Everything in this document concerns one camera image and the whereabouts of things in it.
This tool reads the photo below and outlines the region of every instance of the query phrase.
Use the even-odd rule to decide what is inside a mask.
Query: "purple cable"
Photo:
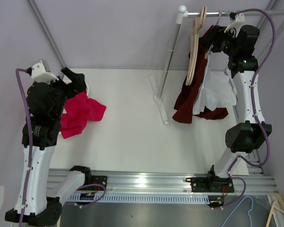
[[[28,164],[27,164],[27,167],[31,168],[32,167],[32,155],[33,155],[32,123],[30,121],[30,112],[29,112],[29,108],[28,108],[25,92],[24,92],[24,89],[23,89],[23,86],[22,86],[22,83],[21,83],[19,72],[27,72],[27,70],[16,69],[16,78],[17,78],[19,90],[20,90],[20,93],[21,93],[21,96],[22,96],[24,109],[25,109],[25,114],[26,114],[26,118],[27,118],[28,138],[29,138],[29,152],[28,152]],[[27,174],[25,176],[24,186],[23,186],[22,205],[24,205],[24,206],[26,204],[27,185],[28,185],[29,173],[30,173],[30,169],[27,170]],[[25,212],[25,207],[21,209],[21,214],[20,214],[20,219],[19,219],[19,226],[20,227],[22,227],[24,212]]]
[[[262,131],[262,133],[263,133],[263,135],[264,135],[264,138],[265,138],[265,141],[266,141],[266,146],[267,146],[267,154],[266,154],[266,157],[265,157],[264,162],[261,163],[261,164],[259,164],[259,165],[255,165],[255,164],[249,162],[245,157],[243,157],[243,156],[241,156],[241,155],[239,155],[239,156],[232,162],[232,164],[231,164],[230,167],[228,168],[228,176],[229,176],[231,179],[239,179],[239,180],[241,180],[241,181],[243,182],[243,184],[244,184],[244,188],[243,188],[243,191],[242,191],[241,195],[240,195],[237,199],[235,199],[234,201],[232,201],[232,202],[230,202],[230,203],[228,203],[228,204],[226,204],[226,205],[223,205],[223,207],[229,206],[229,205],[235,203],[236,201],[238,201],[238,200],[244,195],[244,193],[245,193],[245,191],[246,191],[246,182],[245,182],[245,180],[244,180],[243,178],[241,178],[241,177],[238,177],[238,176],[233,177],[233,176],[231,175],[231,169],[232,169],[233,166],[237,163],[238,158],[239,158],[239,157],[242,158],[246,163],[248,163],[249,165],[251,165],[251,166],[253,166],[253,167],[261,167],[261,166],[265,165],[265,164],[268,162],[269,157],[270,157],[270,144],[269,144],[268,136],[267,136],[267,134],[266,134],[266,132],[265,132],[265,129],[264,129],[264,127],[262,126],[262,124],[261,124],[259,118],[255,115],[255,114],[257,113],[257,107],[256,107],[255,91],[254,91],[253,85],[254,85],[254,83],[255,83],[257,74],[259,73],[259,71],[260,71],[260,69],[262,68],[262,66],[264,65],[264,63],[266,62],[267,58],[269,57],[269,55],[270,55],[270,53],[271,53],[271,51],[272,51],[272,49],[273,49],[273,47],[274,47],[274,44],[275,44],[275,25],[274,25],[274,22],[273,22],[272,18],[271,18],[264,10],[261,10],[261,9],[245,9],[245,10],[241,10],[241,11],[239,11],[239,12],[236,12],[236,14],[244,13],[244,12],[249,12],[249,11],[258,11],[258,12],[264,14],[264,16],[265,16],[265,17],[268,19],[268,21],[270,22],[271,28],[272,28],[272,31],[273,31],[273,38],[272,38],[272,42],[271,42],[271,46],[270,46],[270,48],[269,48],[269,51],[268,51],[266,57],[265,57],[265,58],[263,59],[263,61],[261,62],[261,64],[259,65],[258,69],[255,71],[255,74],[254,74],[254,76],[253,76],[253,78],[252,78],[252,80],[251,80],[251,88],[250,88],[250,90],[251,90],[251,102],[252,102],[252,109],[253,109],[253,113],[254,113],[254,118],[255,118],[256,122],[258,123],[258,125],[259,125],[259,127],[260,127],[260,129],[261,129],[261,131]]]
[[[101,200],[101,199],[105,196],[106,188],[105,188],[103,185],[97,184],[97,183],[92,183],[92,184],[87,184],[87,185],[81,186],[81,187],[78,188],[78,190],[79,190],[79,189],[82,189],[82,188],[92,187],[92,186],[98,186],[98,187],[103,188],[103,190],[104,190],[103,195],[101,195],[99,199],[96,199],[95,201],[92,201],[92,202],[90,202],[89,204],[80,205],[80,207],[89,207],[90,205],[95,204],[96,202],[98,202],[99,200]],[[66,203],[65,205],[76,205],[76,204],[73,204],[73,203]]]

